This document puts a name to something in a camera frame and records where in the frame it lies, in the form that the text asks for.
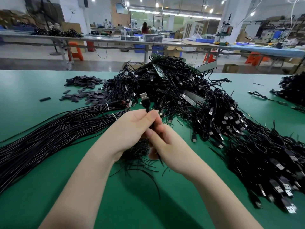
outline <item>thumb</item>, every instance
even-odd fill
[[[158,152],[162,153],[163,148],[167,145],[165,141],[161,137],[159,137],[159,135],[155,131],[153,131],[150,128],[145,131],[145,134],[149,139],[149,142],[155,147],[155,149]]]
[[[148,129],[155,121],[155,119],[159,116],[157,110],[151,110],[148,112],[142,119],[140,119],[137,124],[138,128],[143,130],[144,132],[146,129]]]

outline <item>forearm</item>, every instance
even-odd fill
[[[102,141],[97,141],[90,148],[40,228],[94,227],[106,181],[114,163],[105,150],[107,148]]]
[[[187,178],[198,190],[216,229],[262,229],[229,187],[204,161],[198,160]]]

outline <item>green table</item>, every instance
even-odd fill
[[[25,130],[36,123],[59,112],[84,106],[79,103],[59,101],[66,78],[74,76],[96,76],[109,79],[116,72],[82,71],[19,71],[2,70],[0,72],[0,140]],[[282,135],[294,133],[305,141],[305,115],[282,106],[276,102],[262,100],[247,94],[258,91],[271,99],[271,88],[279,89],[280,75],[260,74],[221,74],[215,73],[211,79],[227,77],[232,83],[224,83],[223,88],[229,94],[234,90],[233,98],[239,107],[261,124],[272,127],[275,119],[276,129]],[[77,87],[69,87],[75,93]],[[40,103],[39,99],[51,97]],[[255,209],[248,200],[247,191],[222,160],[209,148],[208,142],[191,142],[191,131],[182,127],[177,120],[173,129],[191,146],[191,148],[215,170],[231,188],[238,199],[265,228],[304,228],[305,196],[295,192],[292,200],[297,206],[297,214],[283,213],[274,204],[260,198],[263,209]],[[53,203],[59,196],[70,175],[97,139],[90,139],[61,150],[46,159],[18,183],[0,195],[0,228],[37,228]],[[159,162],[154,163],[160,171],[153,172],[160,188],[161,200],[154,183],[144,173],[123,171],[108,179],[103,200],[97,215],[95,228],[214,228],[207,210],[194,186],[183,176],[173,171],[165,172]],[[119,169],[114,165],[111,174]]]

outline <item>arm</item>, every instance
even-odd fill
[[[153,148],[149,158],[164,162],[191,181],[198,190],[217,229],[262,229],[249,211],[220,177],[168,125],[159,125],[156,132],[147,129]]]
[[[162,124],[158,112],[142,109],[112,124],[76,167],[39,229],[93,228],[112,165],[153,123]]]

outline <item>stack of metal panels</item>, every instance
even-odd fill
[[[140,41],[140,37],[138,37],[138,36],[121,35],[121,40],[139,42]]]
[[[145,42],[163,42],[162,34],[143,34],[143,39]]]

